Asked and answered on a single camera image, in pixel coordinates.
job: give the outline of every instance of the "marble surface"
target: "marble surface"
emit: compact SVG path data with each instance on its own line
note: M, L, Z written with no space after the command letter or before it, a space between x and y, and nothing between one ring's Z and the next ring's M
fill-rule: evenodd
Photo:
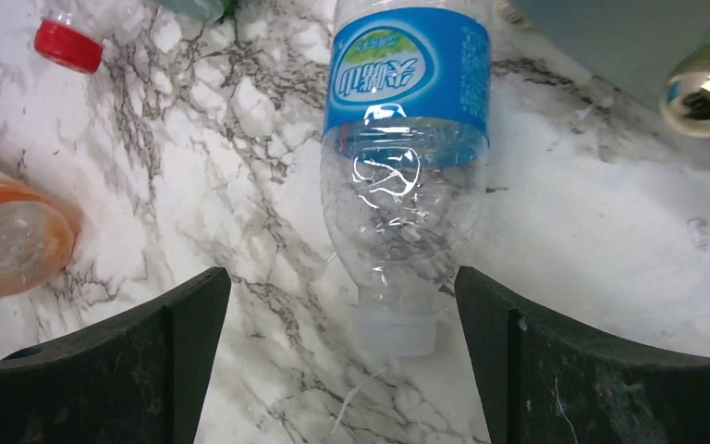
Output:
M209 27L149 8L90 78L33 53L33 0L0 6L0 168L85 214L63 275L0 301L0 358L220 265L234 287L198 443L488 442L449 291L436 353L366 383L331 434L382 365L349 340L354 286L319 203L334 1L243 3ZM531 31L493 37L488 208L464 262L710 356L710 143L666 133Z

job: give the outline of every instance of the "gold ball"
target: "gold ball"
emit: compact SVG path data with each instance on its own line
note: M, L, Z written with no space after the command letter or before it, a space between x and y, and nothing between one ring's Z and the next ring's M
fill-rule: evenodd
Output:
M660 114L682 134L710 137L710 45L671 72L660 95Z

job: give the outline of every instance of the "label logo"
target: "label logo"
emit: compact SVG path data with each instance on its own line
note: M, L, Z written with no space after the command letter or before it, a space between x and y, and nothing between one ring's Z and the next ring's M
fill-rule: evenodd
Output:
M368 30L339 58L331 93L343 105L399 99L428 84L434 62L411 34L391 27Z

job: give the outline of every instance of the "clear plastic bottle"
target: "clear plastic bottle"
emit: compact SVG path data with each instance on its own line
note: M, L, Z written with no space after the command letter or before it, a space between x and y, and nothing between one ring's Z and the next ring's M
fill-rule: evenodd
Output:
M484 203L490 12L489 0L338 1L322 200L368 352L434 351L434 296Z
M47 0L34 49L66 68L93 74L102 63L104 38L132 40L145 17L141 0Z
M57 273L72 254L76 231L67 209L0 174L0 297Z

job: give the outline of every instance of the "bottle cap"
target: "bottle cap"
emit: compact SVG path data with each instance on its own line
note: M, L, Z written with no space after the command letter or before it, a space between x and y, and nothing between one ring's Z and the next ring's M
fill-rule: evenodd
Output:
M365 352L387 358L428 356L434 352L436 314L356 310L352 334Z
M46 18L34 36L34 49L62 67L85 74L96 72L104 50L91 37Z

